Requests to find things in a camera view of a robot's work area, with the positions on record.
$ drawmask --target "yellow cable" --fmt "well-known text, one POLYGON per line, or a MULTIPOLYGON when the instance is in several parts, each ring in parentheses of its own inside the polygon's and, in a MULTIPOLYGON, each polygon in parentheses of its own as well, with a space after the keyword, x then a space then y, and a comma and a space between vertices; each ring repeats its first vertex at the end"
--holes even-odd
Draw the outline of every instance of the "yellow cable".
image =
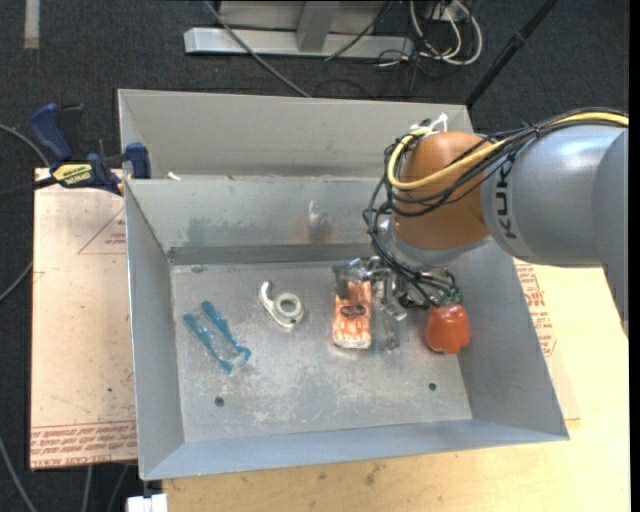
MULTIPOLYGON (((574 115, 559 119, 558 121, 552 123, 552 125, 556 126, 556 125, 569 123, 573 121, 587 121, 587 122, 588 121, 606 121, 614 124, 619 124, 624 127, 629 126, 629 118, 620 114, 611 114, 607 112, 584 112, 582 114, 574 114, 574 115)), ((462 158, 461 160, 458 160, 457 162, 444 167, 443 169, 439 170, 434 174, 426 176, 425 178, 422 178, 416 181, 410 181, 410 182, 399 181, 395 177, 394 170, 396 167, 396 162, 398 161, 398 157, 402 152, 402 149, 414 138, 431 134, 431 132, 433 132, 433 128, 431 127, 425 127, 425 128, 420 128, 418 130, 414 130, 411 133, 405 135, 397 144, 397 146, 391 153, 391 157, 389 158, 389 165, 387 166, 387 178, 391 186, 397 188, 398 190, 415 190, 417 188, 424 187, 425 185, 429 185, 430 183, 433 183, 434 181, 437 181, 442 177, 457 171, 463 166, 474 164, 477 161, 480 161, 486 158, 490 153, 498 149, 505 142, 509 141, 509 139, 504 139, 499 142, 495 142, 490 146, 487 146, 478 151, 475 151, 474 153, 471 153, 470 155, 462 158)))

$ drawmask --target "yellow label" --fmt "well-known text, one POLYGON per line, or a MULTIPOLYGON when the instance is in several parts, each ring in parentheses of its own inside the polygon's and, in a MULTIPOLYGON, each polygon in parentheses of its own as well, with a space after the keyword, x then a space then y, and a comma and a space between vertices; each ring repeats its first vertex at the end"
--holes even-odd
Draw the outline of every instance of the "yellow label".
POLYGON ((53 177, 67 186, 73 185, 91 178, 91 165, 79 163, 61 165, 53 171, 53 177))

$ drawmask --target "wooden table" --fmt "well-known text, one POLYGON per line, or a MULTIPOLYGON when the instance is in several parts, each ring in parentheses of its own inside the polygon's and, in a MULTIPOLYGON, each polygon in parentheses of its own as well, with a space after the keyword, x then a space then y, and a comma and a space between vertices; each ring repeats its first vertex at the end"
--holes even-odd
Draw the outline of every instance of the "wooden table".
POLYGON ((536 272, 580 410, 569 441, 167 480, 169 510, 630 510, 629 341, 604 275, 536 272))

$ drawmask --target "white cable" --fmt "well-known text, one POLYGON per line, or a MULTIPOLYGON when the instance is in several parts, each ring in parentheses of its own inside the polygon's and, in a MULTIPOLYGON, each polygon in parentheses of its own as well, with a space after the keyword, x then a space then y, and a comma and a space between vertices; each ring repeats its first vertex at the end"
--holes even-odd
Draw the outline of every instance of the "white cable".
POLYGON ((18 476, 18 473, 16 473, 16 470, 13 467, 13 464, 11 463, 11 459, 9 458, 9 453, 7 452, 7 449, 4 446, 4 441, 2 440, 2 436, 0 436, 0 453, 2 454, 2 458, 4 459, 4 463, 7 466, 7 469, 9 470, 11 479, 13 480, 13 483, 16 486, 16 489, 18 489, 18 492, 22 497, 22 501, 24 501, 24 504, 27 506, 30 512, 38 512, 36 507, 33 505, 31 498, 29 498, 27 491, 25 491, 22 485, 22 482, 20 481, 20 477, 18 476))
POLYGON ((474 53, 471 57, 469 57, 468 59, 465 60, 455 60, 455 59, 447 59, 445 58, 446 62, 449 64, 453 64, 454 66, 468 66, 469 64, 473 64, 476 60, 478 60, 478 57, 480 57, 480 54, 482 53, 482 30, 480 30, 480 25, 478 24, 478 22, 476 21, 475 17, 471 15, 471 13, 469 12, 469 9, 467 9, 464 5, 462 5, 462 3, 459 0, 455 0, 454 4, 462 9, 464 11, 464 13, 468 16, 469 21, 471 21, 471 25, 473 25, 473 29, 474 32, 476 34, 476 53, 474 53))
POLYGON ((416 31, 416 34, 418 34, 418 37, 422 38, 422 36, 424 36, 424 33, 422 32, 422 29, 418 24, 418 18, 416 18, 416 6, 414 4, 415 2, 413 0, 409 2, 409 14, 411 16, 411 24, 413 25, 413 29, 416 31))
MULTIPOLYGON (((467 15, 467 18, 469 19, 469 21, 471 22, 471 25, 473 26, 473 31, 475 33, 476 45, 477 45, 475 53, 468 59, 464 59, 464 60, 455 59, 455 57, 460 53, 460 50, 462 49, 462 35, 458 30, 458 26, 456 25, 456 23, 453 21, 453 18, 451 17, 451 13, 449 12, 450 7, 447 7, 444 10, 444 15, 448 18, 448 22, 451 25, 451 28, 453 29, 453 32, 456 36, 455 50, 440 54, 433 48, 433 46, 431 46, 431 44, 429 44, 429 42, 426 39, 423 39, 424 44, 426 45, 427 49, 431 53, 420 52, 420 56, 426 57, 428 59, 442 60, 443 62, 446 62, 447 64, 452 64, 454 66, 468 66, 469 64, 473 64, 476 60, 478 60, 478 58, 480 57, 480 54, 482 53, 482 46, 483 46, 482 30, 480 29, 480 25, 478 24, 478 21, 475 19, 474 16, 471 15, 471 13, 469 12, 469 9, 467 9, 466 6, 464 6, 459 0, 454 0, 454 2, 452 2, 452 5, 454 4, 457 8, 462 10, 467 15)), ((413 1, 409 2, 409 13, 411 16, 411 23, 413 25, 413 28, 415 29, 419 37, 422 38, 423 32, 420 29, 418 24, 418 19, 416 17, 416 12, 415 12, 415 5, 413 1)))

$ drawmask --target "gray metal bin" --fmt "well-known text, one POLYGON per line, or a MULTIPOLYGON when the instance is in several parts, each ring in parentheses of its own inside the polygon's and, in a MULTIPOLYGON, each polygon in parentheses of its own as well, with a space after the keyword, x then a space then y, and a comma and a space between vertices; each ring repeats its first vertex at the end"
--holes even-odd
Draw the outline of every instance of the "gray metal bin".
POLYGON ((139 467, 144 479, 566 439, 511 258, 486 244, 451 269, 472 341, 393 351, 331 342, 336 261, 371 254, 360 212, 382 153, 412 124, 464 107, 201 93, 119 93, 122 144, 150 150, 126 217, 139 467), (180 180, 166 179, 173 173, 180 180), (291 331, 258 301, 295 291, 291 331), (181 319, 211 301, 251 351, 229 378, 181 319))

